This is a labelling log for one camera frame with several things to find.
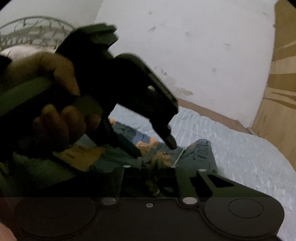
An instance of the finger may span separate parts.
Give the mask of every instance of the finger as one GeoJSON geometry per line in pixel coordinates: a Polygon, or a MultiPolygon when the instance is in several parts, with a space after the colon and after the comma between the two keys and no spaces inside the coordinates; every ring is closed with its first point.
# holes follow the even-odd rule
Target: finger
{"type": "Polygon", "coordinates": [[[86,121],[86,133],[93,132],[101,122],[101,117],[98,114],[88,115],[86,121]]]}
{"type": "Polygon", "coordinates": [[[11,230],[2,223],[0,223],[0,234],[2,240],[17,241],[11,230]]]}
{"type": "Polygon", "coordinates": [[[61,118],[67,124],[71,144],[85,134],[86,123],[84,116],[74,106],[65,107],[61,112],[61,118]]]}
{"type": "Polygon", "coordinates": [[[34,119],[33,130],[35,131],[35,133],[37,135],[38,142],[46,142],[48,140],[49,135],[46,132],[46,129],[45,129],[40,117],[36,117],[34,119]]]}
{"type": "Polygon", "coordinates": [[[69,130],[56,108],[48,104],[43,108],[40,118],[49,135],[52,147],[56,150],[66,148],[69,143],[69,130]]]}
{"type": "Polygon", "coordinates": [[[38,65],[46,72],[53,71],[55,80],[72,94],[79,96],[80,90],[75,78],[73,63],[60,54],[49,52],[37,53],[38,65]]]}
{"type": "Polygon", "coordinates": [[[109,121],[110,121],[110,124],[111,124],[111,125],[116,124],[116,120],[114,120],[114,119],[112,119],[112,118],[109,118],[109,121]]]}

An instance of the black mechanical device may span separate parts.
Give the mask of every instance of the black mechanical device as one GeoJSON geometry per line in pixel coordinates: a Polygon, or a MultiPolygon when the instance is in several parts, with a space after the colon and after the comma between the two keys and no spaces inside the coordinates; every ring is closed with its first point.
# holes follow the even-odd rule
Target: black mechanical device
{"type": "Polygon", "coordinates": [[[274,198],[179,167],[156,173],[166,197],[151,197],[145,172],[91,171],[24,198],[14,210],[20,240],[280,241],[284,210],[274,198]]]}
{"type": "MultiPolygon", "coordinates": [[[[89,136],[98,145],[104,140],[134,157],[140,155],[110,126],[108,116],[118,103],[148,118],[175,149],[168,123],[178,112],[177,100],[138,57],[113,57],[108,52],[117,40],[115,30],[105,24],[79,28],[57,50],[74,63],[81,95],[91,95],[102,106],[102,122],[89,136]],[[86,50],[78,54],[75,49],[80,44],[86,50]]],[[[8,91],[0,97],[1,146],[11,154],[45,104],[62,109],[73,101],[48,78],[8,91]]],[[[212,156],[210,145],[200,149],[199,157],[207,161],[212,156]]],[[[283,207],[274,198],[215,172],[178,166],[152,173],[145,167],[120,167],[111,173],[90,170],[28,194],[14,214],[22,241],[276,241],[284,220],[283,207]],[[145,181],[151,175],[162,196],[149,193],[145,181]]]]}
{"type": "MultiPolygon", "coordinates": [[[[81,95],[92,96],[102,107],[100,125],[89,137],[97,145],[110,144],[135,158],[141,156],[110,125],[108,116],[120,104],[149,119],[168,147],[176,149],[168,124],[178,113],[177,99],[140,58],[132,54],[111,55],[108,48],[118,40],[115,31],[114,26],[106,24],[79,28],[56,51],[73,62],[81,95]],[[80,45],[84,51],[77,52],[80,45]]],[[[11,155],[18,148],[16,140],[29,135],[33,119],[46,104],[54,104],[61,110],[75,99],[50,78],[37,78],[7,91],[0,96],[0,146],[11,155]]]]}

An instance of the wooden furniture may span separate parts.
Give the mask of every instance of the wooden furniture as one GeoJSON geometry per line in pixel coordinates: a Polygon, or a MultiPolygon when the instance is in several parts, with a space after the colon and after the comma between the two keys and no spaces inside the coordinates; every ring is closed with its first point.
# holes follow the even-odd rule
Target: wooden furniture
{"type": "Polygon", "coordinates": [[[252,129],[275,145],[296,170],[296,8],[279,0],[275,14],[270,75],[252,129]]]}

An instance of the silver rivet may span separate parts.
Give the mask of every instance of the silver rivet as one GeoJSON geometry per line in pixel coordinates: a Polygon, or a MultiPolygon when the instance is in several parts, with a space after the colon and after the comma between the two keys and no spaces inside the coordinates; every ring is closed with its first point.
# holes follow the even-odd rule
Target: silver rivet
{"type": "Polygon", "coordinates": [[[194,197],[185,197],[183,198],[183,203],[188,204],[188,205],[193,205],[197,203],[197,199],[194,197]]]}
{"type": "Polygon", "coordinates": [[[146,203],[146,207],[153,207],[153,203],[146,203]]]}
{"type": "Polygon", "coordinates": [[[152,85],[148,86],[148,89],[155,91],[155,88],[152,85]]]}
{"type": "Polygon", "coordinates": [[[102,199],[102,203],[105,205],[113,205],[116,203],[116,199],[114,197],[105,197],[102,199]]]}

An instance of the metal screw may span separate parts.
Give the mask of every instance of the metal screw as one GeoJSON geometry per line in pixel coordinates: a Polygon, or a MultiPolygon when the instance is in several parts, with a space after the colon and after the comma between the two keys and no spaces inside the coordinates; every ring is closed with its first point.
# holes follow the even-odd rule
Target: metal screw
{"type": "Polygon", "coordinates": [[[153,203],[146,203],[146,207],[153,207],[153,203]]]}
{"type": "Polygon", "coordinates": [[[113,197],[105,197],[102,199],[102,203],[105,205],[113,205],[116,203],[116,199],[113,197]]]}

